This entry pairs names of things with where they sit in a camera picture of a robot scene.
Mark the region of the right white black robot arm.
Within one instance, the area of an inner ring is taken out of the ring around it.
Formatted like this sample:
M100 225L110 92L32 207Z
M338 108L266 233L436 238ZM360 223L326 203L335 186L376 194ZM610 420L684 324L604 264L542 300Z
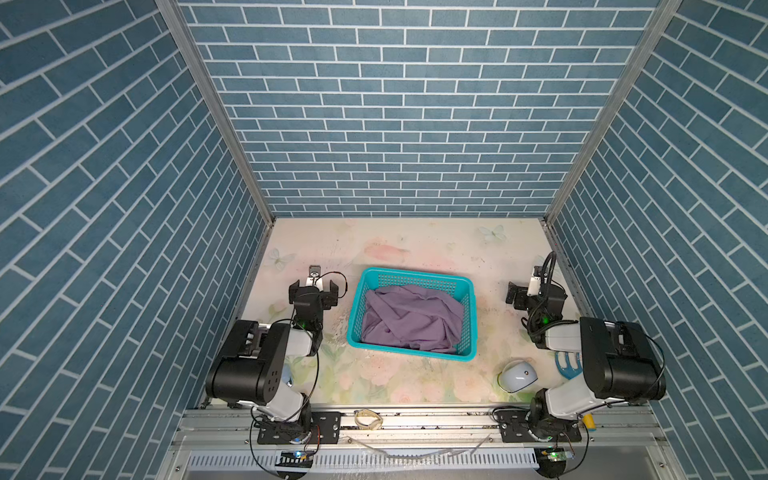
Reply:
M562 316L567 299L558 284L534 293L510 283L505 302L526 316L521 320L533 344L542 350L576 354L581 371L564 384L539 390L525 424L536 437L549 438L577 427L600 408L660 400L666 394L666 361L643 329L626 322Z

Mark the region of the teal plastic mesh basket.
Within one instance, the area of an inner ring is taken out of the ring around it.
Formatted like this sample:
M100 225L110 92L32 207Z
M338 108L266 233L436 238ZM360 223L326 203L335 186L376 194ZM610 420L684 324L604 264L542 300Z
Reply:
M380 267L362 273L348 324L351 346L468 362L477 339L468 278Z

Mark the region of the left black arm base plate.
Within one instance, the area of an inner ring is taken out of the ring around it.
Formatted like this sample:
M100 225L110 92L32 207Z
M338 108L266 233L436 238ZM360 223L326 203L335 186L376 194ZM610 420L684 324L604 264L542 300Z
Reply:
M342 414L339 411L304 412L297 421L258 420L259 445L337 444Z

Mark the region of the purple trousers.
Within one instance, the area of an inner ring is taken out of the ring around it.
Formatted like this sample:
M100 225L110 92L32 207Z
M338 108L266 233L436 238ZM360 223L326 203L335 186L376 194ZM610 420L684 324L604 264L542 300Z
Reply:
M365 344L454 354L465 308L450 294L418 285L394 285L365 295L360 341Z

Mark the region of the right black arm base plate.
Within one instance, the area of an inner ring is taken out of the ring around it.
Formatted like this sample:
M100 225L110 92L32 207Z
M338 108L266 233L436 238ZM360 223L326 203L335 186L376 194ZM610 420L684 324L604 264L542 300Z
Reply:
M544 415L539 418L521 407L499 407L490 417L498 425L503 443L553 443L582 440L575 420L562 420Z

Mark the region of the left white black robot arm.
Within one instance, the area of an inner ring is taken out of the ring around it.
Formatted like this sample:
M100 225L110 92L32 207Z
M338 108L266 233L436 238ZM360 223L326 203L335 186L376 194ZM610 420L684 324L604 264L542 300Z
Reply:
M283 373L288 357L319 357L324 312L339 300L338 285L328 286L324 289L320 279L290 285L294 313L288 319L268 326L236 321L207 374L207 396L230 406L249 406L281 426L307 429L310 396L293 390Z

